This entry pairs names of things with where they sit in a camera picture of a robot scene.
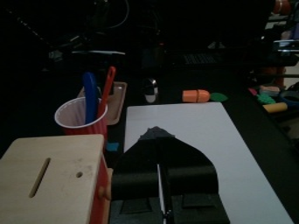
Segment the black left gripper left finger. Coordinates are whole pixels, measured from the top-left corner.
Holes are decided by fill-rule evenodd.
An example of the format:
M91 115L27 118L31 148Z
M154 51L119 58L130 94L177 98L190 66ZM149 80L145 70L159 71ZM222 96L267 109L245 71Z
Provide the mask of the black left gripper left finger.
M165 224L165 190L153 127L118 160L111 184L110 224Z

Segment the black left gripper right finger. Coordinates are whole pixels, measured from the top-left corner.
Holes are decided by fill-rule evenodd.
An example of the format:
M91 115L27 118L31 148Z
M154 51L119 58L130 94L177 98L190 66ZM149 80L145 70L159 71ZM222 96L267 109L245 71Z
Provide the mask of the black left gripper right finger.
M157 131L159 194L167 224L230 224L215 166L165 129Z

